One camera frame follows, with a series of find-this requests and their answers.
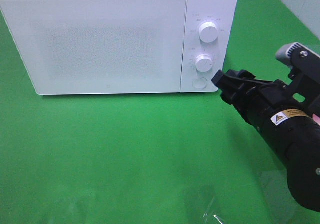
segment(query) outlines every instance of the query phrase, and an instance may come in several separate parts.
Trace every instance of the knob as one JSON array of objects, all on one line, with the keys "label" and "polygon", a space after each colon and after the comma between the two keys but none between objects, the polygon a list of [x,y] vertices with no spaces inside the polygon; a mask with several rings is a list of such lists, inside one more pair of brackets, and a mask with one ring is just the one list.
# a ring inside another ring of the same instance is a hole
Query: knob
[{"label": "knob", "polygon": [[209,55],[199,55],[196,57],[195,67],[200,72],[207,72],[212,68],[214,64],[211,56]]},{"label": "knob", "polygon": [[199,35],[203,42],[210,43],[218,38],[218,27],[214,22],[207,21],[200,25]]}]

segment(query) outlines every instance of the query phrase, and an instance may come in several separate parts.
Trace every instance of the green surface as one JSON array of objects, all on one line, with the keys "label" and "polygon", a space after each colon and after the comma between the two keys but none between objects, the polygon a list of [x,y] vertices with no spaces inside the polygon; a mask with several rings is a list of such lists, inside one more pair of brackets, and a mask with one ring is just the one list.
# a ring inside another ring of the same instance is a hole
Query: green surface
[{"label": "green surface", "polygon": [[[260,79],[288,80],[283,44],[319,44],[279,0],[238,0],[231,33],[224,69]],[[282,165],[218,92],[39,96],[2,16],[0,66],[1,224],[203,223],[213,197],[229,224],[286,215],[259,178]]]}]

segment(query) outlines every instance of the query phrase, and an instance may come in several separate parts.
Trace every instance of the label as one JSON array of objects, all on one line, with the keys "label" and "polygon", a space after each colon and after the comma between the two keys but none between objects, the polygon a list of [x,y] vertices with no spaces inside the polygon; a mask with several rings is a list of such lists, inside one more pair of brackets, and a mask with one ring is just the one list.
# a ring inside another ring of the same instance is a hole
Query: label
[{"label": "label", "polygon": [[275,125],[280,125],[285,120],[288,120],[289,118],[295,117],[295,116],[307,116],[307,117],[309,117],[302,110],[287,109],[287,110],[282,110],[282,111],[278,112],[277,114],[275,114],[273,117],[271,117],[271,121]]}]

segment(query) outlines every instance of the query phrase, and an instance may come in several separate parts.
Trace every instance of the microwave control panel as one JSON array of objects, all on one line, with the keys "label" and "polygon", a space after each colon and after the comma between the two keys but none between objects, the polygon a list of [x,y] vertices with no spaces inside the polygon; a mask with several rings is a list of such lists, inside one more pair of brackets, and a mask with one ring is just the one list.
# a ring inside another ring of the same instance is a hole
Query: microwave control panel
[{"label": "microwave control panel", "polygon": [[218,88],[211,79],[224,65],[237,0],[187,0],[181,92]]}]

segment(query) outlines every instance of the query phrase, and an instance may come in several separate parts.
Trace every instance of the microwave door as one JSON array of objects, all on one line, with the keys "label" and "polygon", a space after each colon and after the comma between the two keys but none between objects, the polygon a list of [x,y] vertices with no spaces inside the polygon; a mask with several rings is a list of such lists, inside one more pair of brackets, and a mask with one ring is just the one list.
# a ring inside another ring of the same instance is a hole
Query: microwave door
[{"label": "microwave door", "polygon": [[180,91],[186,0],[3,0],[1,7],[38,94]]}]

